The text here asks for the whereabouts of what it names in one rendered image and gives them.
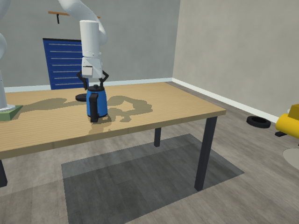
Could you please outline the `blue kettle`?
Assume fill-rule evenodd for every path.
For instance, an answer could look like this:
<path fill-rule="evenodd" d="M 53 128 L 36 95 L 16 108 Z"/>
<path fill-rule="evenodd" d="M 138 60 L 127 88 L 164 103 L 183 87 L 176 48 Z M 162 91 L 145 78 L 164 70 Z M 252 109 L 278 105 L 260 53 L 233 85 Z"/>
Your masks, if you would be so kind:
<path fill-rule="evenodd" d="M 100 86 L 94 84 L 87 87 L 86 107 L 91 123 L 97 123 L 99 118 L 107 115 L 107 96 L 105 87 L 100 90 Z"/>

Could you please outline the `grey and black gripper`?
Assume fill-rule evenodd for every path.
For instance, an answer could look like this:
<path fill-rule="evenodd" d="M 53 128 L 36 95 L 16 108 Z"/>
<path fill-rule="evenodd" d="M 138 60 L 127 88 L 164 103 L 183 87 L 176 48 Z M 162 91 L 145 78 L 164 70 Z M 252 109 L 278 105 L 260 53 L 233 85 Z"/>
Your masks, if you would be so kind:
<path fill-rule="evenodd" d="M 104 72 L 103 66 L 102 66 L 102 60 L 100 57 L 98 58 L 88 58 L 83 57 L 82 58 L 82 70 L 83 66 L 92 66 L 93 67 L 93 77 L 92 78 L 98 78 L 100 80 L 100 90 L 103 89 L 103 82 L 106 81 L 106 79 L 109 77 L 109 75 Z M 82 70 L 76 74 L 76 76 L 83 82 L 85 90 L 87 90 L 87 78 L 82 78 L 80 74 L 82 74 Z M 102 76 L 105 75 L 105 78 L 102 79 Z"/>

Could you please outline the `dark grey round disk with center stud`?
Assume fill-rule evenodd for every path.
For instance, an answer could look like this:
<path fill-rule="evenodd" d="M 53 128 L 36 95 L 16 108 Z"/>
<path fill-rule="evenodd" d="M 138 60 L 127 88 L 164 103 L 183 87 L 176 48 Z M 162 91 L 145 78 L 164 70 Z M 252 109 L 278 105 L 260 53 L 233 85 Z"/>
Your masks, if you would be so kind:
<path fill-rule="evenodd" d="M 77 101 L 86 102 L 86 93 L 76 95 L 76 96 L 75 96 L 75 99 L 76 99 Z"/>

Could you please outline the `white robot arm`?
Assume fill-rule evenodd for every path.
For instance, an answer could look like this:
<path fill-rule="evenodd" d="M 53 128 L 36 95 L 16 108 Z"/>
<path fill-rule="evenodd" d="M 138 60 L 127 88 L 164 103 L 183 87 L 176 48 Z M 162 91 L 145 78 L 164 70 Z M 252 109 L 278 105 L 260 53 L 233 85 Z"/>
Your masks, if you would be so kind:
<path fill-rule="evenodd" d="M 80 21 L 82 54 L 88 58 L 101 55 L 100 46 L 108 41 L 107 33 L 98 17 L 80 0 L 58 0 L 63 10 Z M 0 20 L 6 14 L 11 0 L 0 0 Z M 7 42 L 0 33 L 0 62 L 7 50 Z M 93 77 L 93 67 L 83 66 L 82 76 Z M 0 70 L 0 112 L 15 109 L 15 105 L 7 105 L 1 70 Z"/>

